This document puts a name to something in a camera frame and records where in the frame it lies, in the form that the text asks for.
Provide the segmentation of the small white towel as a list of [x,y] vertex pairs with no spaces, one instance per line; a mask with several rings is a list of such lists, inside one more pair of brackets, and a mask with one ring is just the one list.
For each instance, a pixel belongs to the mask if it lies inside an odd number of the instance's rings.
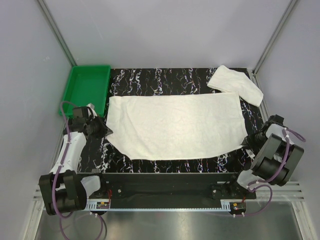
[[209,82],[209,88],[225,93],[237,93],[247,103],[259,107],[263,101],[263,92],[243,72],[219,66]]

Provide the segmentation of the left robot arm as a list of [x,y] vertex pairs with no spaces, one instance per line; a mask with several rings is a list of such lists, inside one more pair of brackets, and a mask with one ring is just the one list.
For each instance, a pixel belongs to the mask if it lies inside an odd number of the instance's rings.
[[112,134],[91,103],[74,106],[72,116],[67,118],[64,114],[63,119],[65,129],[58,158],[50,172],[38,181],[47,214],[60,217],[84,210],[89,197],[103,198],[108,193],[102,174],[81,177],[78,164],[88,138],[102,139]]

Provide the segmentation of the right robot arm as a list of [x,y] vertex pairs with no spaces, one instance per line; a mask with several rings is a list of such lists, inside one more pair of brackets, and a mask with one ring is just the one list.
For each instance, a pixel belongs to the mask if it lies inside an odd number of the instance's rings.
[[258,184],[285,185],[304,154],[304,149],[295,144],[290,135],[306,142],[276,114],[270,116],[256,133],[246,136],[241,145],[253,157],[253,162],[250,169],[243,170],[236,181],[227,185],[228,195],[239,198],[245,189]]

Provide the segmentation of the large white towel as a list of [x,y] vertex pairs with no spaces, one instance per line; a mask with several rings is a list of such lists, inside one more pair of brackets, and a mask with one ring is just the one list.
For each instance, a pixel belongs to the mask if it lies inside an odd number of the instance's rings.
[[236,93],[113,96],[107,140],[131,160],[194,160],[240,149],[247,136]]

